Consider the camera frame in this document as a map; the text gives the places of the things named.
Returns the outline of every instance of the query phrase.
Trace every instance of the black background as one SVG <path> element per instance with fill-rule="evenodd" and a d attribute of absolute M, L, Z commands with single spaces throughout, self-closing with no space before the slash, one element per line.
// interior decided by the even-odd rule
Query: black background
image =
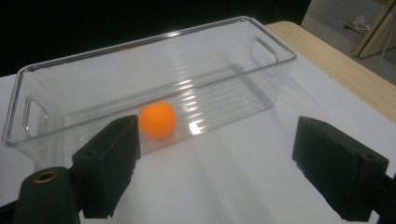
<path fill-rule="evenodd" d="M 87 50 L 237 16 L 300 24 L 310 0 L 0 0 L 0 77 Z"/>

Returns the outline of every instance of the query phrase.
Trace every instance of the transparent container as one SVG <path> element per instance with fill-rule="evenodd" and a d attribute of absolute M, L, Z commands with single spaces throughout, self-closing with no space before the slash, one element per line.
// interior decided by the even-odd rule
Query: transparent container
<path fill-rule="evenodd" d="M 274 105 L 296 54 L 251 18 L 219 21 L 44 63 L 17 74 L 2 141 L 39 168 L 71 156 L 111 120 L 166 101 L 173 133 L 142 153 Z"/>

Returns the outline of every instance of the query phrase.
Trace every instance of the orange ball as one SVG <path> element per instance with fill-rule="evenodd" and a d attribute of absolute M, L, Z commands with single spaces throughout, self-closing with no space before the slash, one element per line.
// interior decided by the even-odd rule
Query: orange ball
<path fill-rule="evenodd" d="M 177 114 L 168 103 L 160 101 L 144 107 L 139 113 L 139 129 L 151 138 L 165 138 L 176 127 Z"/>

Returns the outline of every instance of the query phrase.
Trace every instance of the container bottom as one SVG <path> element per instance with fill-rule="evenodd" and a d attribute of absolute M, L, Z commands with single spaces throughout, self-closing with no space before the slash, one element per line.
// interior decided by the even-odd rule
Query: container bottom
<path fill-rule="evenodd" d="M 64 127 L 86 124 L 70 129 L 64 135 L 66 165 L 71 165 L 73 153 L 111 120 L 139 114 L 144 106 L 153 102 L 169 103 L 177 113 L 177 126 L 172 134 L 160 140 L 140 133 L 142 154 L 272 107 L 274 102 L 257 85 L 260 83 L 257 79 L 266 78 L 266 75 L 259 72 L 238 76 L 243 73 L 242 66 L 233 64 L 177 84 L 68 114 L 64 118 Z"/>

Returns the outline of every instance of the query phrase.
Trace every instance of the white table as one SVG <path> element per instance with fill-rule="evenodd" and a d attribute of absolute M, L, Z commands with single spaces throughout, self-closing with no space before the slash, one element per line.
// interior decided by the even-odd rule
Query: white table
<path fill-rule="evenodd" d="M 396 172 L 396 125 L 331 75 L 299 54 L 274 108 L 145 155 L 114 218 L 81 222 L 344 223 L 291 160 L 298 117 L 327 121 L 387 157 L 388 175 Z M 0 78 L 2 127 L 13 78 Z M 0 147 L 0 205 L 17 199 L 33 169 Z"/>

